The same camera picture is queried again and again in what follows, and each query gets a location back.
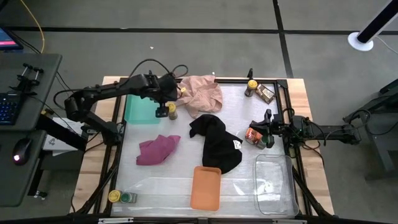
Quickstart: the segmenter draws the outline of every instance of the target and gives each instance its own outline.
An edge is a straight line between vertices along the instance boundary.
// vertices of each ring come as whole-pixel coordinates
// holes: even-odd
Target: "white stand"
[[[358,34],[359,32],[353,32],[348,36],[348,43],[350,44],[350,46],[352,46],[356,50],[360,50],[363,52],[370,51],[373,48],[373,40],[369,41],[366,44],[363,44],[359,42],[358,39],[356,38]]]

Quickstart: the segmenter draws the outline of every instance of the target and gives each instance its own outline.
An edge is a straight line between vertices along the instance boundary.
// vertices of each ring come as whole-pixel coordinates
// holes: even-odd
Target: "teal tray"
[[[155,117],[157,107],[149,98],[128,95],[124,120],[130,124],[159,124],[160,119]]]

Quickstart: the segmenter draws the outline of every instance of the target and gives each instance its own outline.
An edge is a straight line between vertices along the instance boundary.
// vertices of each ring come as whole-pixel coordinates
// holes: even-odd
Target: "keyboard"
[[[21,109],[20,93],[0,93],[0,125],[14,125]]]

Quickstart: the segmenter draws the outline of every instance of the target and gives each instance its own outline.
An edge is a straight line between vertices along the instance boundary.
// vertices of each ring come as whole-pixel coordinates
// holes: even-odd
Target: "orange tray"
[[[197,166],[193,171],[191,208],[217,211],[220,208],[221,170]]]

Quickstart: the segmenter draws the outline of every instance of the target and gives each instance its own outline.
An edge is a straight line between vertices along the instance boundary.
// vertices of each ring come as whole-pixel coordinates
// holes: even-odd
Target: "black desk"
[[[57,54],[0,54],[0,92],[7,92],[9,86],[17,86],[17,76],[24,71],[23,63],[33,67],[43,68],[40,74],[40,85],[32,88],[40,101],[45,102],[54,81],[61,55]],[[33,79],[35,72],[31,71],[29,78]],[[34,195],[40,182],[43,170],[41,163],[44,158],[42,148],[46,134],[58,137],[62,141],[76,140],[77,148],[85,148],[83,138],[71,133],[52,119],[41,115],[43,103],[34,98],[27,97],[22,106],[17,122],[13,126],[0,126],[0,207],[15,207],[21,204],[25,195]],[[23,166],[17,166],[12,161],[12,150],[18,140],[29,135],[32,145],[30,158]]]

